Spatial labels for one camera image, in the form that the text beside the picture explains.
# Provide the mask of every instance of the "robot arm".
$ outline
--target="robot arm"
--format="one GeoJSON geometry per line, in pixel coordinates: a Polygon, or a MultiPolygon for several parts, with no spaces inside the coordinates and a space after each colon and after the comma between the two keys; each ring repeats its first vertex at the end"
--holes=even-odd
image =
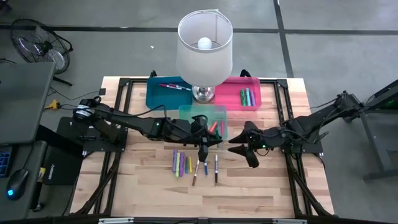
{"type": "Polygon", "coordinates": [[[209,132],[203,115],[193,117],[194,122],[184,119],[140,118],[115,110],[101,103],[101,98],[81,100],[78,108],[73,112],[73,118],[87,125],[92,125],[111,143],[119,141],[120,129],[113,124],[139,131],[143,136],[153,141],[165,141],[199,146],[199,160],[204,162],[208,155],[208,147],[221,143],[221,137],[209,132]]]}
{"type": "Polygon", "coordinates": [[[344,91],[339,94],[333,104],[308,116],[299,116],[267,130],[260,130],[251,121],[246,121],[239,136],[229,140],[229,143],[242,144],[228,149],[246,158],[250,167],[257,167],[259,161],[254,154],[258,149],[273,150],[281,147],[285,152],[297,151],[304,146],[316,144],[326,136],[320,134],[320,129],[337,118],[350,119],[357,117],[363,109],[363,104],[353,95],[344,91]]]}

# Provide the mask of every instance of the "light bulb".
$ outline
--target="light bulb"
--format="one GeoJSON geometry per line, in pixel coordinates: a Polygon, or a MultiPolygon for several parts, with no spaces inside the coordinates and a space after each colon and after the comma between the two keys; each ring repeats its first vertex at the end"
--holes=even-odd
{"type": "Polygon", "coordinates": [[[207,37],[202,37],[198,41],[198,48],[202,50],[210,50],[211,49],[211,40],[207,37]]]}

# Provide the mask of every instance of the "purple marker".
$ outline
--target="purple marker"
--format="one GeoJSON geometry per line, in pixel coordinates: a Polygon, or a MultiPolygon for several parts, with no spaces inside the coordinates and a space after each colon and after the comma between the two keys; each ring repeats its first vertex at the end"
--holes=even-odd
{"type": "Polygon", "coordinates": [[[254,99],[253,90],[250,90],[250,94],[251,94],[251,104],[252,104],[252,106],[255,106],[256,105],[256,100],[254,99]]]}
{"type": "Polygon", "coordinates": [[[172,168],[173,173],[175,173],[175,163],[177,162],[176,160],[177,160],[177,150],[174,149],[173,150],[173,168],[172,168]]]}
{"type": "Polygon", "coordinates": [[[180,177],[184,175],[185,153],[181,152],[180,155],[180,177]]]}

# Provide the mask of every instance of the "table lamp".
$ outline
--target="table lamp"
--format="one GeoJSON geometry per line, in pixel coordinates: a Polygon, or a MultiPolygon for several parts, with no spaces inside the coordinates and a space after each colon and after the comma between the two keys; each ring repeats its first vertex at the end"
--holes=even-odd
{"type": "Polygon", "coordinates": [[[232,36],[231,22],[218,10],[191,12],[180,21],[177,70],[197,102],[210,102],[215,86],[231,75],[232,36]]]}

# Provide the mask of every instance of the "keyboard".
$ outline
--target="keyboard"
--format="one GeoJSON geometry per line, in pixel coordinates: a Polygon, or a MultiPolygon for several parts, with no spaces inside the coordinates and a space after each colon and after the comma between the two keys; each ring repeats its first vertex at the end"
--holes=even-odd
{"type": "Polygon", "coordinates": [[[0,146],[0,178],[9,176],[12,156],[12,146],[0,146]]]}

